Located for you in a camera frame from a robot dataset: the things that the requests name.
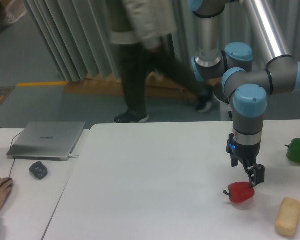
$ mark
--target bread loaf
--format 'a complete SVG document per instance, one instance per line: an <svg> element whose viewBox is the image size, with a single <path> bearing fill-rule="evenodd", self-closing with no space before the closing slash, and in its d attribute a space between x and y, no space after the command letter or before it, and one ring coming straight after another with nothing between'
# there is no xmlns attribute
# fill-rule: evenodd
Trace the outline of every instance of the bread loaf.
<svg viewBox="0 0 300 240"><path fill-rule="evenodd" d="M276 230L283 236L295 235L300 218L300 202L285 197L281 203L278 217L275 222Z"/></svg>

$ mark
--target robotic arm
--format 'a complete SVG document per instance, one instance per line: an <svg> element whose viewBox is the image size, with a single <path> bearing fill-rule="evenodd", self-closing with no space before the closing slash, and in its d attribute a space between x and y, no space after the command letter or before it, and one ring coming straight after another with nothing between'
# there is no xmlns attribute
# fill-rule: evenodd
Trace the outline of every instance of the robotic arm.
<svg viewBox="0 0 300 240"><path fill-rule="evenodd" d="M233 131L226 151L231 166L242 163L250 187L265 181L265 167L257 164L267 95L300 90L300 62L285 42L274 11L266 0L240 0L260 47L266 68L252 71L252 49L234 42L218 48L219 17L230 0L189 0L198 28L198 51L192 66L198 81L222 77L222 90L232 108Z"/></svg>

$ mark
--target sleeve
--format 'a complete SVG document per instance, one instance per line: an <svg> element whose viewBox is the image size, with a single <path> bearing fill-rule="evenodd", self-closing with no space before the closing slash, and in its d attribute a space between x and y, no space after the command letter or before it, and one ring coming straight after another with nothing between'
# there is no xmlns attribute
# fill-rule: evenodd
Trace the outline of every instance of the sleeve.
<svg viewBox="0 0 300 240"><path fill-rule="evenodd" d="M157 37L156 19L150 4L151 0L123 0L127 15L134 27L136 36L143 46L148 49L160 47Z"/></svg>

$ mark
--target black shoe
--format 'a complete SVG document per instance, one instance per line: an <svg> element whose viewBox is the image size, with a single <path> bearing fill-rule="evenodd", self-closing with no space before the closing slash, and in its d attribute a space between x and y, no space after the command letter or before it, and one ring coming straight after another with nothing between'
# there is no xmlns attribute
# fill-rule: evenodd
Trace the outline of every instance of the black shoe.
<svg viewBox="0 0 300 240"><path fill-rule="evenodd" d="M203 95L199 96L199 103L196 106L195 110L199 113L208 112L214 105L213 96L213 87L209 88Z"/></svg>
<svg viewBox="0 0 300 240"><path fill-rule="evenodd" d="M128 111L119 116L116 116L113 120L116 124L128 124L128 123L145 123L149 120L150 115L147 114L143 117L136 117Z"/></svg>

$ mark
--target silver laptop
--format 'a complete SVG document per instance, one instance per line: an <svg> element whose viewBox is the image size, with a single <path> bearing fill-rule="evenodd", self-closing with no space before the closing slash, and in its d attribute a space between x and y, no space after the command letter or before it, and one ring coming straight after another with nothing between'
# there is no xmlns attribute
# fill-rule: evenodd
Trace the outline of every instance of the silver laptop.
<svg viewBox="0 0 300 240"><path fill-rule="evenodd" d="M30 122L12 145L8 158L66 161L85 122Z"/></svg>

